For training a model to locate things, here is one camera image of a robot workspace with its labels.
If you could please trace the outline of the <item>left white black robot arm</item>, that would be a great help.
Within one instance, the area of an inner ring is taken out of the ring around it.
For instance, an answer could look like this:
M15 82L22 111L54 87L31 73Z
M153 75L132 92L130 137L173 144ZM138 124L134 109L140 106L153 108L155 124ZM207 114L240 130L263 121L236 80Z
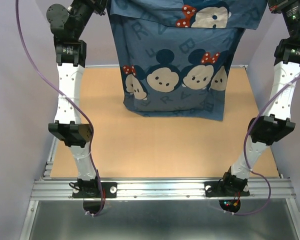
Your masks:
M75 193L96 197L103 192L98 170L93 162L91 143L94 127L79 108L80 90L86 66L87 44L80 37L93 14L105 15L106 0L74 0L69 7L53 4L46 11L55 47L58 71L58 104L48 130L67 146L78 170Z

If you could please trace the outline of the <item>blue lettered pillowcase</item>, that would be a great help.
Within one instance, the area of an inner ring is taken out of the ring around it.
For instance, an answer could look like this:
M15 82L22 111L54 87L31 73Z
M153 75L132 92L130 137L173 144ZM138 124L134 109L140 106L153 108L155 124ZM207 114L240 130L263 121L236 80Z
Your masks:
M144 117L222 121L235 52L266 7L265 0L110 0L125 107Z

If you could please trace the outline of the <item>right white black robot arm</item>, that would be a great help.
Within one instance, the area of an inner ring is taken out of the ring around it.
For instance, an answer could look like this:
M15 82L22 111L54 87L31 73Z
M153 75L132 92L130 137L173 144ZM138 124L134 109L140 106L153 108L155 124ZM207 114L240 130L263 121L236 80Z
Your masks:
M282 39L274 52L270 100L250 121L243 152L220 182L221 192L225 195L246 191L248 179L259 157L296 126L291 121L291 104L300 75L300 0L270 0L268 6L271 13L282 14L289 37Z

